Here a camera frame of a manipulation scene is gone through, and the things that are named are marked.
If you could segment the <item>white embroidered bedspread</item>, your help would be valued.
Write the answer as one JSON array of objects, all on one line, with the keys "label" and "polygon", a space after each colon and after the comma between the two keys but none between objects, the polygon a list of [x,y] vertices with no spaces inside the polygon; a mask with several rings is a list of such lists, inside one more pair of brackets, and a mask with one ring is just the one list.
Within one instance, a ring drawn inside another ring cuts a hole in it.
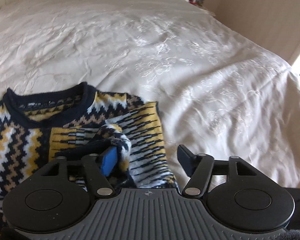
[{"label": "white embroidered bedspread", "polygon": [[182,0],[19,0],[0,9],[0,98],[87,82],[157,101],[169,164],[179,144],[237,155],[300,187],[300,76]]}]

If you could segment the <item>navy yellow white knit sweater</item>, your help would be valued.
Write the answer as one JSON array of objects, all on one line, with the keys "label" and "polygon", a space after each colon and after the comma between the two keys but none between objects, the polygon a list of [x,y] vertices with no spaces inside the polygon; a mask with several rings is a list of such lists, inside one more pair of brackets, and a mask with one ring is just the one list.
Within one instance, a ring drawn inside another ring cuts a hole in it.
[{"label": "navy yellow white knit sweater", "polygon": [[5,196],[58,156],[80,158],[114,146],[114,189],[178,186],[167,163],[157,102],[102,92],[85,82],[51,93],[0,100],[0,235]]}]

